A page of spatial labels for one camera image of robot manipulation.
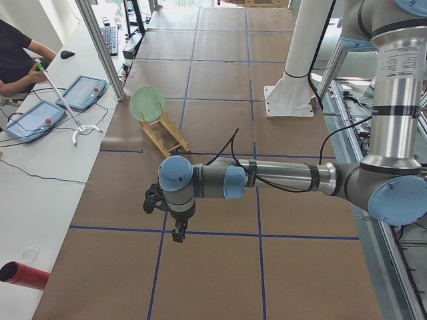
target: keyboard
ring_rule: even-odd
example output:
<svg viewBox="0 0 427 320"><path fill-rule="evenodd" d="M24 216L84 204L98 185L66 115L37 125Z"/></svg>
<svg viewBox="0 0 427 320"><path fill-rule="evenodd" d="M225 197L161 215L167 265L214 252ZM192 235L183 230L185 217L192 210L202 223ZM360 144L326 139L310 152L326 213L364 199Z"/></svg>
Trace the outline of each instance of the keyboard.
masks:
<svg viewBox="0 0 427 320"><path fill-rule="evenodd" d="M108 25L106 27L101 27L102 39L104 40L105 45L109 55L117 55L118 52L118 30L117 27Z"/></svg>

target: black cable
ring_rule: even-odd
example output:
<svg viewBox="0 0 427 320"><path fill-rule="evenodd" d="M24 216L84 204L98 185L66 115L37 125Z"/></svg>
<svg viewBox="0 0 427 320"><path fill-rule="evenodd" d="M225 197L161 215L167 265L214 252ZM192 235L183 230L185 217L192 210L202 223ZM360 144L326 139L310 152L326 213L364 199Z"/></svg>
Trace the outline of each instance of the black cable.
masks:
<svg viewBox="0 0 427 320"><path fill-rule="evenodd" d="M355 127L355 126L357 126L357 125L359 125L359 124L361 124L361 123L363 123L363 122L367 122L368 120L371 120L371 118L372 118L372 116L367 117L366 119L363 119L363 120L361 120L361 121L359 121L359 122L353 123L352 125L348 125L347 127L343 127L343 128L341 128L341 129L337 129L337 130L335 130L334 132L332 132L331 134L329 134L329 135L325 138L325 140L323 141L323 143L322 143L322 147L320 148L320 154L319 154L319 165L321 165L321 164L322 164L323 148L325 147L326 141L327 141L331 136L333 136L333 135L334 135L335 133L337 133L337 132L340 132L340 131L343 131L343 130L346 130L346 129L349 129L349 128L353 128L353 127Z"/></svg>
<svg viewBox="0 0 427 320"><path fill-rule="evenodd" d="M311 75L310 75L310 74L308 75L307 80L308 80L308 85L310 86L310 88L312 88L312 90L313 90L313 92L314 92L314 95L316 96L317 101L319 101L320 109L321 109L321 110L323 110L323 102L322 102L322 100L320 99L320 96L319 96L319 94L318 94L318 88L316 88L316 87L314 86L313 81L312 81L312 77L311 77Z"/></svg>
<svg viewBox="0 0 427 320"><path fill-rule="evenodd" d="M86 182L82 182L82 181L77 181L77 180L68 180L68 179L60 179L60 178L55 178L55 177L42 177L40 175L32 175L28 172L26 172L24 169L21 169L20 167L17 167L16 165L11 165L10 163L0 159L1 162L3 162L4 164L12 167L12 168L16 168L22 172L24 172L26 175L30 176L30 177L34 177L34 178L40 178L40 179L45 179L45 180L58 180L58 181L64 181L64 182L74 182L74 183L81 183L83 185L86 184Z"/></svg>
<svg viewBox="0 0 427 320"><path fill-rule="evenodd" d="M105 92L107 92L107 90L109 89L111 87L111 84L110 83L107 83L106 85L105 85L105 87L104 87L104 90L102 91L102 93L98 96L98 98L95 100L95 102L92 104L92 105L94 105L94 104L96 104L103 96L104 96L104 94L105 94ZM82 115L83 113L85 113L87 110L89 110L90 109L90 107L88 107L88 108L86 108L86 109L84 109L82 112L79 112L77 115L76 115L76 117L79 117L80 115ZM66 120L64 120L64 121L62 121L62 122L60 122L60 123L58 123L57 124L57 127L58 126L60 126L60 125L63 125L65 122L67 122L67 121L70 121L70 120L72 120L73 119L73 117L70 117L70 118L68 118L68 119L66 119Z"/></svg>
<svg viewBox="0 0 427 320"><path fill-rule="evenodd" d="M30 141L26 141L26 142L14 143L12 145L0 145L0 148L14 147L16 145L26 145L27 143L39 140L40 138L44 137L46 134L50 133L52 130L53 130L53 127L50 127L50 128L48 128L48 130L43 131L42 134L40 136L36 137L35 139L32 139ZM32 135L38 135L38 134L39 134L39 132L34 132L34 133L30 134L30 135L25 135L25 136L20 137L20 138L31 137ZM12 139L3 140L3 141L0 141L0 142L6 142L6 141L11 141L11 140L17 140L17 139L18 138L12 138Z"/></svg>
<svg viewBox="0 0 427 320"><path fill-rule="evenodd" d="M329 67L325 68L325 69L313 68L313 70L316 70L316 71L325 71L325 70L329 70L329 69L330 69Z"/></svg>
<svg viewBox="0 0 427 320"><path fill-rule="evenodd" d="M331 16L332 16L332 12L334 11L335 3L336 3L336 0L333 0L331 3L331 7L329 8L328 16L326 17L326 21L325 21L325 24L323 26L322 34L320 35L318 46L316 47L316 51L315 51L314 56L313 56L312 64L310 65L310 70L308 71L308 73L309 73L308 74L308 84L309 84L310 88L312 88L314 95L316 96L316 99L319 101L320 109L322 109L322 110L323 110L323 103L322 103L322 100L320 99L317 88L313 84L311 73L313 71L314 64L316 63L316 60L318 58L320 46L322 45L323 38L325 37L326 29L328 28L329 21L330 21Z"/></svg>
<svg viewBox="0 0 427 320"><path fill-rule="evenodd" d="M18 114L18 113L20 113L20 112L15 112L15 113L12 113L10 116L7 116L6 115L6 113L2 110L2 108L0 108L0 111L2 112L2 114L7 118L7 120L8 121L12 121L13 123L16 123L18 126L20 126L21 128L22 128L22 130L25 130L25 131L28 131L28 132L34 132L34 131L38 131L39 129L34 129L34 130L28 130L28 129L26 129L26 128L24 128L19 122L17 122L17 121L15 121L15 120L13 120L13 119L10 119L10 117L12 116L12 115L15 115L15 114Z"/></svg>
<svg viewBox="0 0 427 320"><path fill-rule="evenodd" d="M103 121L104 120L104 118L107 116L107 114L108 114L108 109L107 108L105 108L104 106L102 106L102 105L100 105L98 102L95 102L95 104L96 105L98 105L98 106L100 106L101 108L103 108L103 109L105 109L105 113L104 113L104 115L102 116L102 118L96 123L96 125L99 125L100 123L101 123L101 121ZM92 130L90 130L89 132L87 132L87 133L80 133L80 135L89 135L93 130L95 130L95 129L92 129Z"/></svg>
<svg viewBox="0 0 427 320"><path fill-rule="evenodd" d="M360 146L360 150L362 151L363 156L365 156L365 155L366 155L366 150L365 150L365 148L364 148L364 146L363 146L363 142L365 142L365 141L366 141L367 139L369 139L369 138L370 138L370 136L367 136L367 137L363 138L363 139L361 140L360 144L359 144L359 146Z"/></svg>
<svg viewBox="0 0 427 320"><path fill-rule="evenodd" d="M421 228L423 228L424 230L427 230L427 227L425 227L425 226L423 226L423 225L421 225L421 224L419 224L417 222L414 222L414 224L417 225L417 226L419 226L419 227L421 227Z"/></svg>
<svg viewBox="0 0 427 320"><path fill-rule="evenodd" d="M7 117L7 122L10 122L10 120L11 120L11 118L14 116L14 115L22 115L23 113L22 112L14 112L14 113L12 113L10 116L8 116Z"/></svg>
<svg viewBox="0 0 427 320"><path fill-rule="evenodd" d="M36 92L35 92L34 90L31 90L31 92L32 92L32 93L34 93L34 94L35 94L35 96L36 96L37 98L39 98L39 100L41 101L41 98L39 97L39 95L38 95L38 94L36 94Z"/></svg>
<svg viewBox="0 0 427 320"><path fill-rule="evenodd" d="M239 128L237 128L236 131L234 131L233 135L231 136L231 138L228 139L227 143L222 147L222 149L220 150L220 152L218 152L214 157L212 157L211 159L209 159L209 161L207 163L205 163L205 165L210 165L216 159L218 159L218 157L220 157L222 155L222 153L224 152L224 150L226 149L226 147L228 147L228 145L234 140L234 137L238 134L238 132L239 132Z"/></svg>
<svg viewBox="0 0 427 320"><path fill-rule="evenodd" d="M366 104L366 103L362 103L362 102L360 102L359 100L357 100L355 97L351 97L351 96L349 96L349 95L343 95L343 99L344 100L350 100L350 101L353 101L353 103L356 103L356 104L358 104L359 106L361 106L362 108L365 108L365 109L367 109L367 110L370 110L370 111L372 111L372 110L374 110L374 108L372 108L372 107L370 107L368 104Z"/></svg>
<svg viewBox="0 0 427 320"><path fill-rule="evenodd" d="M239 131L239 129L237 128L236 129L236 132L232 135L232 138L230 138L231 139L231 145L230 145L230 148L231 148L231 150L232 150L232 157L233 157L233 159L234 159L234 161L236 162L236 165L238 166L238 167L241 167L241 168L243 168L243 170L246 172L246 173L249 173L250 174L250 172L237 160L237 158L236 158L236 156L235 156L235 154L234 154L234 138L236 137L236 133ZM271 181L268 181L268 180L266 180L266 179L264 179L264 178L261 178L261 177L258 177L257 175L255 175L255 178L256 179L258 179L258 180L260 180L261 182L263 182L263 183L265 183L266 185L269 185L270 187L273 187L273 188L276 188L276 189L279 189L279 190L282 190L282 191L286 191L286 192L290 192L290 193L303 193L303 192L307 192L307 191L309 191L308 189L307 190L291 190L291 189L286 189L283 185L279 185L279 184L277 184L277 183L274 183L274 182L271 182Z"/></svg>
<svg viewBox="0 0 427 320"><path fill-rule="evenodd" d="M58 90L67 90L66 88L56 88L56 89L58 89ZM35 92L38 92L38 91L46 91L46 90L53 91L53 88L48 87L48 88L32 89L31 92L29 93L29 95L32 94L32 93L35 94Z"/></svg>
<svg viewBox="0 0 427 320"><path fill-rule="evenodd" d="M401 240L401 238L403 237L404 234L404 230L405 230L405 226L401 226L399 232L396 233L396 241Z"/></svg>
<svg viewBox="0 0 427 320"><path fill-rule="evenodd" d="M395 232L394 228L390 228L390 230L391 230L394 238L396 239L396 232ZM397 246L397 248L399 250L399 253L400 253L400 256L401 256L401 258L403 260L403 263L404 263L404 266L405 266L405 269L406 269L406 274L407 274L409 282L410 282L410 284L411 284L411 286L412 286L412 288L414 290L414 293L415 293L416 299L418 301L418 304L421 307L421 312L422 312L424 318L427 319L427 312L426 312L426 309L424 308L424 303L423 303L421 295L420 295L420 290L418 289L418 287L416 285L416 282L414 280L414 277L412 276L413 269L410 268L408 260L405 257L402 245L400 244L399 241L396 241L396 246Z"/></svg>

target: white metal post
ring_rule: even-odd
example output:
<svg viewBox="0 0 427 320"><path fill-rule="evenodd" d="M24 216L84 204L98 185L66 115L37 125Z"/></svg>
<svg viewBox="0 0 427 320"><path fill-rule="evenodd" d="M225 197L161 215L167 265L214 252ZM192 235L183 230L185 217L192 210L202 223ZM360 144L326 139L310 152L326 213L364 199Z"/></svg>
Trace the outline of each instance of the white metal post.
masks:
<svg viewBox="0 0 427 320"><path fill-rule="evenodd" d="M307 76L332 2L302 0L283 77L264 87L268 117L313 117Z"/></svg>
<svg viewBox="0 0 427 320"><path fill-rule="evenodd" d="M125 98L125 91L121 86L117 72L115 71L113 61L108 53L107 46L105 45L101 31L99 30L98 22L96 21L95 14L93 13L92 7L88 0L75 0L75 3L79 7L81 16L85 21L87 30L91 35L95 49L98 52L101 63L104 67L105 73L107 74L108 80L113 87L115 95L118 101L122 101Z"/></svg>

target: metal stand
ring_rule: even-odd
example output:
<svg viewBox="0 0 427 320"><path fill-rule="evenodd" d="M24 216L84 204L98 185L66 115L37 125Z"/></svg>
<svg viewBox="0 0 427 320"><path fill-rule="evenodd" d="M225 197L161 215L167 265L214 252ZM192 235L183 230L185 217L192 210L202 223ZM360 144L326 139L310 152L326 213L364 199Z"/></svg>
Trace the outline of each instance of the metal stand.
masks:
<svg viewBox="0 0 427 320"><path fill-rule="evenodd" d="M52 89L56 92L58 98L62 101L65 108L68 110L68 113L70 114L70 116L73 118L75 124L77 125L77 129L74 131L73 137L72 137L74 147L77 146L77 135L79 133L85 132L87 130L96 130L98 132L102 132L102 130L100 128L98 128L96 125L82 125L81 124L80 120L75 116L73 110L71 110L70 106L68 105L68 103L66 102L66 100L64 99L62 94L59 92L58 88L56 88L55 84L52 82L52 80L51 80L50 76L47 74L46 70L44 70L44 68L41 66L40 63L38 63L37 66L39 67L39 70L41 72L43 72L43 74L46 77L47 82L49 82Z"/></svg>

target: white desk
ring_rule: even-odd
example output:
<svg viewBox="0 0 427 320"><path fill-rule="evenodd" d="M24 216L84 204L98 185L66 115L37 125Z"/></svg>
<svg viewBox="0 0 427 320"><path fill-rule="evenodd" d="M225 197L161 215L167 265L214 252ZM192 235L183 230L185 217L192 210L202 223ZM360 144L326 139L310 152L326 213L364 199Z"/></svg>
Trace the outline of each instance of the white desk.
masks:
<svg viewBox="0 0 427 320"><path fill-rule="evenodd" d="M59 55L48 68L50 77L58 87L67 87L80 74L100 77L107 80L89 33L80 23L74 34L62 49L72 49L75 56L62 60ZM116 69L124 62L121 53L114 57ZM35 89L48 87L42 83ZM52 91L39 91L42 99L54 102L56 94ZM38 102L31 94L19 108L28 110ZM116 100L109 88L98 103L108 109L105 119L99 124L103 133L96 131L77 138L78 146L71 141L73 131L54 129L47 136L27 145L2 148L2 160L16 165L32 174L44 177L58 177L87 181L99 144L113 116ZM96 124L104 115L105 109L94 105L79 116L82 124ZM60 127L76 128L71 119ZM0 134L0 141L10 139L6 133ZM70 220L83 192L84 185L63 181L42 180L29 177L17 169L0 163L0 265L9 261L24 262L23 252L34 246L39 250L36 259L26 263L33 267L50 271L59 252ZM28 320L40 300L42 292L16 285L0 283L0 318Z"/></svg>

